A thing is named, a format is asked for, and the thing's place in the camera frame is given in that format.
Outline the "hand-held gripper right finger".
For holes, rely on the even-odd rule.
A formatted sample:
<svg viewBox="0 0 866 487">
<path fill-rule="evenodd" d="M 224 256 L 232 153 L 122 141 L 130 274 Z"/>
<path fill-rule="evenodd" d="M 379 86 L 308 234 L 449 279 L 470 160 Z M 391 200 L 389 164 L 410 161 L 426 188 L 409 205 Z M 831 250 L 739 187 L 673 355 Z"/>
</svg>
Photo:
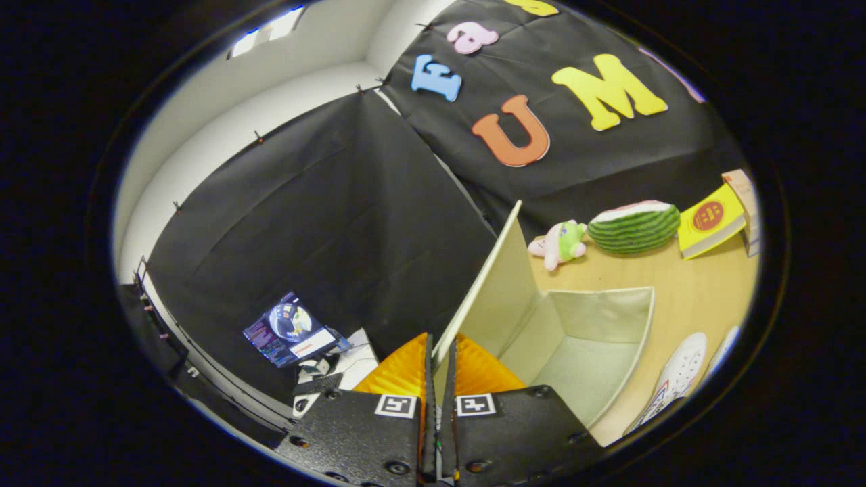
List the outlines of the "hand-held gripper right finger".
<svg viewBox="0 0 866 487">
<path fill-rule="evenodd" d="M 553 386 L 525 385 L 464 335 L 449 345 L 440 471 L 455 486 L 541 486 L 602 455 Z"/>
</svg>

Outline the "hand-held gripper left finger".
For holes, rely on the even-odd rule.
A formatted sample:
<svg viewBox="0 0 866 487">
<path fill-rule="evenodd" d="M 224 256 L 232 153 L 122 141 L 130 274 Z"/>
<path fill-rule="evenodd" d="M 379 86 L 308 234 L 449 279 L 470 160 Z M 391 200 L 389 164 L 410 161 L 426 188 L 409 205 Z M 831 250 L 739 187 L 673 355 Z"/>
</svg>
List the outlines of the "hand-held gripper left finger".
<svg viewBox="0 0 866 487">
<path fill-rule="evenodd" d="M 359 385 L 319 395 L 276 448 L 289 466 L 359 486 L 436 480 L 433 338 L 421 333 Z"/>
</svg>

